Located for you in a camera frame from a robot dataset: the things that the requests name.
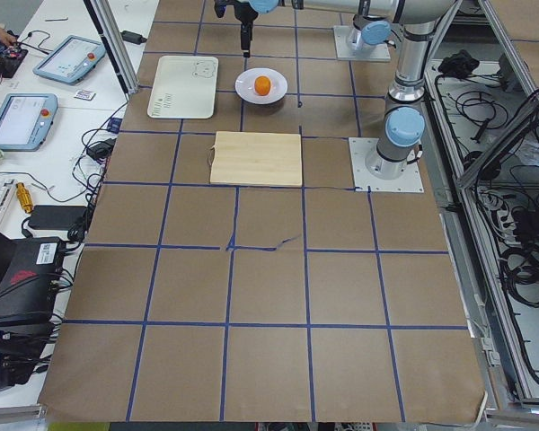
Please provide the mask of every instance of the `tablet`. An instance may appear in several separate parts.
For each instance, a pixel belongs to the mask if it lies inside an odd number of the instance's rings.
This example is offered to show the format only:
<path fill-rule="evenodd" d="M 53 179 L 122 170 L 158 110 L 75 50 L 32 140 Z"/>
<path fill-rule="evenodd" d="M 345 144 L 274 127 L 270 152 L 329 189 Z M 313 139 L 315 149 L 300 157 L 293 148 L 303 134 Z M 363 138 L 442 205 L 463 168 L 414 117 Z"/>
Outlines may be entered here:
<path fill-rule="evenodd" d="M 57 111 L 50 93 L 11 93 L 0 108 L 0 149 L 34 151 L 44 142 Z"/>
<path fill-rule="evenodd" d="M 75 84 L 95 68 L 106 54 L 95 40 L 68 36 L 34 67 L 34 74 L 65 84 Z"/>

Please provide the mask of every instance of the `round plate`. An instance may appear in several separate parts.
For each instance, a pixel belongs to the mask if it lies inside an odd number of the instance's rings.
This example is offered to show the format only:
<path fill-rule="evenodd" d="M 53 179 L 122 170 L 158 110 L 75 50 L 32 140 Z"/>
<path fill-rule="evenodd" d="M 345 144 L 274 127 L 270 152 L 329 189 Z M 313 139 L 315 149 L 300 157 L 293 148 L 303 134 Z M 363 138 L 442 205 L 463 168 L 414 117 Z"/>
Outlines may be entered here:
<path fill-rule="evenodd" d="M 253 84 L 258 76 L 265 75 L 271 81 L 271 89 L 266 96 L 260 96 L 253 89 Z M 257 105 L 267 105 L 278 101 L 286 95 L 287 80 L 280 72 L 267 67 L 256 67 L 246 70 L 235 80 L 235 90 L 242 99 Z"/>

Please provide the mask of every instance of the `blue joint cap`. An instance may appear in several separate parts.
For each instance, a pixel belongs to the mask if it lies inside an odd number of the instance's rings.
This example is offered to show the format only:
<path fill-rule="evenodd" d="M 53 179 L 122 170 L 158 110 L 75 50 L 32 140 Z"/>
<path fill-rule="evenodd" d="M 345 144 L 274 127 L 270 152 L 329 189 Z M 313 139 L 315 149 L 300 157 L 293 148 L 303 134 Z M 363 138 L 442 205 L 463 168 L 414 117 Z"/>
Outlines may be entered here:
<path fill-rule="evenodd" d="M 396 146 L 414 146 L 423 135 L 425 119 L 414 108 L 402 107 L 394 110 L 385 122 L 385 133 Z"/>
<path fill-rule="evenodd" d="M 249 2 L 257 13 L 270 13 L 279 5 L 279 0 L 249 0 Z"/>
<path fill-rule="evenodd" d="M 379 45 L 389 39 L 392 26 L 387 21 L 374 21 L 366 25 L 361 31 L 361 39 L 367 45 Z"/>

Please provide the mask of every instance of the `white desk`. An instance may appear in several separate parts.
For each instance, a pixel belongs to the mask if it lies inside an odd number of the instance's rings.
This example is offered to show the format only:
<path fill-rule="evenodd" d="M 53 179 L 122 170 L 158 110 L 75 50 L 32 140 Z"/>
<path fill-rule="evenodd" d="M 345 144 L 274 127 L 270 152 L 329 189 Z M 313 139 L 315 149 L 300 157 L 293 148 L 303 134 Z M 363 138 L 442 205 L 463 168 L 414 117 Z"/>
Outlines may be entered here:
<path fill-rule="evenodd" d="M 112 11 L 121 30 L 129 30 L 147 36 L 154 18 L 158 0 L 110 0 Z M 47 19 L 66 18 L 62 22 L 45 22 Z M 54 48 L 61 43 L 68 34 L 75 34 L 89 39 L 98 40 L 99 37 L 86 12 L 82 0 L 44 0 L 41 7 L 34 14 L 26 29 L 21 35 L 24 38 L 29 31 L 42 30 L 51 34 L 51 38 L 44 44 L 44 48 Z M 37 33 L 28 42 L 37 45 L 43 35 Z M 127 50 L 134 68 L 137 70 L 144 45 L 127 44 Z M 24 59 L 20 69 L 13 79 L 4 79 L 0 85 L 0 106 L 9 92 L 52 92 L 58 97 L 58 111 L 54 124 L 42 147 L 36 152 L 7 152 L 0 161 L 0 172 L 28 172 L 47 186 L 54 186 L 50 192 L 59 199 L 69 198 L 82 188 L 72 178 L 72 168 L 76 159 L 83 150 L 80 140 L 86 130 L 98 128 L 112 112 L 122 105 L 126 98 L 119 87 L 118 80 L 113 72 L 110 60 L 105 57 L 100 64 L 77 85 L 66 85 L 36 76 L 32 68 L 44 56 L 38 51 L 30 49 L 29 55 Z M 87 89 L 96 92 L 92 101 L 74 99 L 78 89 Z M 101 132 L 96 140 L 103 140 L 114 136 L 108 132 Z M 100 166 L 86 158 L 82 162 L 84 173 L 89 175 L 100 170 Z M 43 190 L 32 185 L 33 180 L 24 175 L 8 175 L 24 182 L 31 193 L 34 204 L 56 205 Z M 66 205 L 84 205 L 84 195 L 76 198 Z M 14 201 L 10 211 L 0 225 L 0 231 L 10 238 L 20 238 L 21 222 L 25 213 Z M 40 236 L 61 235 L 61 232 L 40 231 Z M 65 267 L 73 271 L 78 255 L 65 259 Z M 63 314 L 66 309 L 69 292 L 57 295 L 55 311 Z M 49 353 L 53 346 L 47 346 Z M 5 391 L 0 391 L 0 408 L 30 406 L 37 402 L 46 374 L 35 374 L 24 385 L 17 385 Z"/>

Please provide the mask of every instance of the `orange fruit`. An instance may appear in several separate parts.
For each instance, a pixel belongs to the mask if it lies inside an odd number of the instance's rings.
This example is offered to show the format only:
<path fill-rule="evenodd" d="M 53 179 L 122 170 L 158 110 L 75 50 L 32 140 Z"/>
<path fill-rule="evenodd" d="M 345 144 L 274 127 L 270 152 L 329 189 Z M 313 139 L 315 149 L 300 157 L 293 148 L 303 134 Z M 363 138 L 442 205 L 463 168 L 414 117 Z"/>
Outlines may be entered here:
<path fill-rule="evenodd" d="M 270 79 L 264 75 L 258 76 L 257 78 L 255 78 L 255 82 L 253 83 L 253 89 L 260 96 L 267 96 L 268 94 L 270 94 L 271 90 Z"/>

